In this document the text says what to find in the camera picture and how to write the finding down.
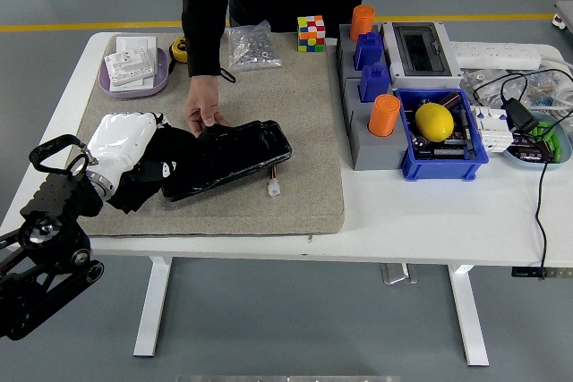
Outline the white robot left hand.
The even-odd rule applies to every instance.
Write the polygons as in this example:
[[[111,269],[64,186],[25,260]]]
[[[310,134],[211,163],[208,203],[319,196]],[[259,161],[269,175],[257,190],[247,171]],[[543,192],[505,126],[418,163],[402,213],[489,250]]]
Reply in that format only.
[[[153,112],[105,115],[87,146],[96,160],[90,170],[108,180],[132,170],[158,127],[169,124],[163,114]]]

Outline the person's right hand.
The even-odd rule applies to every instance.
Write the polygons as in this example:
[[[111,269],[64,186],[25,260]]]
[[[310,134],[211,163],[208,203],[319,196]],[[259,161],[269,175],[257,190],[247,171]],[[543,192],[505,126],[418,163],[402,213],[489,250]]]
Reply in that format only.
[[[218,77],[198,75],[191,77],[183,115],[190,132],[199,137],[201,133],[215,125],[228,126],[228,121],[218,108]]]

